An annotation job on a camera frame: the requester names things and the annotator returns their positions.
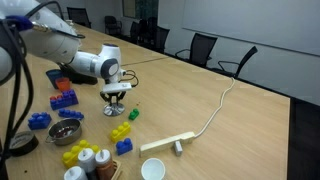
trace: blue object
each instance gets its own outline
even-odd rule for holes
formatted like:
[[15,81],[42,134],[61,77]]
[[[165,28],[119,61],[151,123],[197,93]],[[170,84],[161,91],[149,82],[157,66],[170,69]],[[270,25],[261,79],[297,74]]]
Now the blue object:
[[84,116],[81,112],[78,111],[73,111],[69,109],[59,109],[59,114],[60,117],[64,118],[76,118],[76,119],[83,119]]
[[16,27],[18,31],[25,31],[28,29],[32,29],[32,22],[25,16],[7,16],[6,19],[14,19],[16,20]]
[[130,138],[126,138],[123,142],[118,141],[116,144],[118,156],[132,150],[132,142]]
[[59,69],[51,69],[51,70],[47,71],[46,74],[47,74],[52,86],[55,89],[58,89],[58,86],[56,85],[56,79],[59,79],[59,78],[63,77],[63,74],[62,74],[61,70],[59,70]]
[[73,89],[63,91],[61,96],[50,98],[50,106],[52,110],[57,110],[79,104],[76,93]]
[[28,126],[31,130],[45,129],[48,127],[48,125],[51,122],[51,116],[46,112],[33,113],[31,118],[28,121],[29,121]]

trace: white cup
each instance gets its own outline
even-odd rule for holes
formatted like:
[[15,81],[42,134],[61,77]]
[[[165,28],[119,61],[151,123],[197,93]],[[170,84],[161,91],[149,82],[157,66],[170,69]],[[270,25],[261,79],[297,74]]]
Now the white cup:
[[162,180],[166,173],[163,162],[157,158],[147,159],[142,167],[141,174],[144,180]]

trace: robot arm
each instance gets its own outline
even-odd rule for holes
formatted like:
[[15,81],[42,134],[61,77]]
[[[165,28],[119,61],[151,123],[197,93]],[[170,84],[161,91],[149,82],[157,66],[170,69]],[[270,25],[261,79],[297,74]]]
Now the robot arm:
[[[35,0],[0,0],[0,20],[10,15],[25,16],[38,5]],[[29,53],[54,63],[68,64],[80,74],[102,78],[110,84],[120,81],[125,71],[120,68],[119,47],[104,44],[99,55],[78,51],[81,43],[74,28],[46,7],[29,20],[33,28],[20,32]],[[6,49],[0,46],[0,85],[9,79],[12,69],[12,57]],[[118,89],[119,92],[125,90],[128,88]],[[104,92],[108,93],[108,88],[104,88]]]

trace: toy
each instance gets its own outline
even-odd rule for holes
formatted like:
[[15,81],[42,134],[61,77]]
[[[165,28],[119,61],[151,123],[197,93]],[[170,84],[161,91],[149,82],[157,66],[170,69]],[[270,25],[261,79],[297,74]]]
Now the toy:
[[110,138],[112,142],[117,142],[120,139],[124,138],[131,130],[130,124],[128,122],[124,122],[122,125],[118,126],[117,129],[112,130],[110,134]]
[[62,156],[62,163],[66,168],[71,168],[78,163],[78,154],[84,148],[91,148],[94,153],[100,151],[97,145],[90,146],[86,140],[81,140],[78,145],[73,146],[69,152],[65,152]]
[[116,145],[118,156],[132,150],[132,142],[130,138],[126,138],[123,142],[119,141]]
[[138,115],[139,115],[139,111],[138,111],[138,109],[135,108],[131,111],[131,113],[129,115],[129,119],[133,121],[136,119],[136,117],[138,117]]
[[28,120],[28,126],[31,130],[35,129],[45,129],[51,122],[50,114],[46,112],[42,113],[33,113],[31,118]]
[[76,118],[76,119],[83,119],[84,116],[81,112],[69,110],[69,109],[59,109],[59,114],[60,117],[64,118]]
[[73,89],[63,91],[62,94],[57,97],[50,97],[50,106],[52,110],[65,108],[78,103],[77,95]]

